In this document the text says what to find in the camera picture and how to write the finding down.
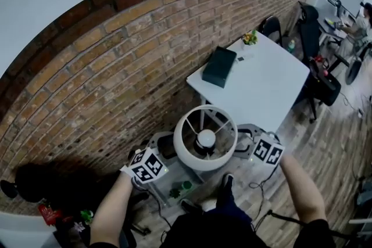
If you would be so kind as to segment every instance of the plastic bottle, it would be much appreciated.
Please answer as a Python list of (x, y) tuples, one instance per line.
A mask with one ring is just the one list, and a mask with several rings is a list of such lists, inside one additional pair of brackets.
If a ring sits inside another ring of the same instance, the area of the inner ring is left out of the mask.
[(296, 47), (296, 43), (295, 41), (292, 39), (291, 42), (288, 44), (288, 49), (287, 51), (289, 53), (292, 53), (294, 50), (295, 50), (295, 47)]

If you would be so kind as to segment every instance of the shoe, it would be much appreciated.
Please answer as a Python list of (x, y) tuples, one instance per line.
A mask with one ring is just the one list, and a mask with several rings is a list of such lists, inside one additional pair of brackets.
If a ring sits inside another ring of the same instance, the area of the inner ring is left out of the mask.
[(181, 208), (186, 212), (190, 214), (203, 214), (203, 209), (201, 206), (194, 204), (192, 201), (188, 199), (182, 199), (181, 200)]
[(224, 188), (228, 181), (231, 181), (231, 186), (234, 186), (235, 178), (233, 174), (230, 174), (227, 172), (223, 175), (222, 181), (221, 181), (221, 187)]

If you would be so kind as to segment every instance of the dark green box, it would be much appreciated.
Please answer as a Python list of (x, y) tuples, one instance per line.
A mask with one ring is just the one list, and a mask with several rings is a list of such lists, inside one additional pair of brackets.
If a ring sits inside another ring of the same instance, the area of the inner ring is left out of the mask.
[(202, 73), (202, 80), (224, 88), (236, 57), (235, 52), (218, 46)]

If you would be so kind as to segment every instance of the hair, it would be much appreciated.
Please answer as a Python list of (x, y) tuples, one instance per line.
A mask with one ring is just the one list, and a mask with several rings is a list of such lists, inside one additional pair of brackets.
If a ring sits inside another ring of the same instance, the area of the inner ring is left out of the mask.
[(367, 10), (368, 12), (368, 16), (370, 18), (370, 24), (371, 24), (371, 27), (372, 27), (372, 4), (366, 2), (363, 7)]

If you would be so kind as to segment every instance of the black shirt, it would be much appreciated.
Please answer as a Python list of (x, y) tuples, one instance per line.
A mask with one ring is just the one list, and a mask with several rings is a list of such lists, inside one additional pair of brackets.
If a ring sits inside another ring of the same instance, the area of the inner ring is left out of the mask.
[[(107, 243), (96, 243), (91, 248), (114, 248)], [(252, 247), (267, 248), (250, 225), (234, 217), (220, 214), (179, 216), (160, 248)], [(336, 247), (325, 220), (315, 220), (300, 231), (294, 248)]]

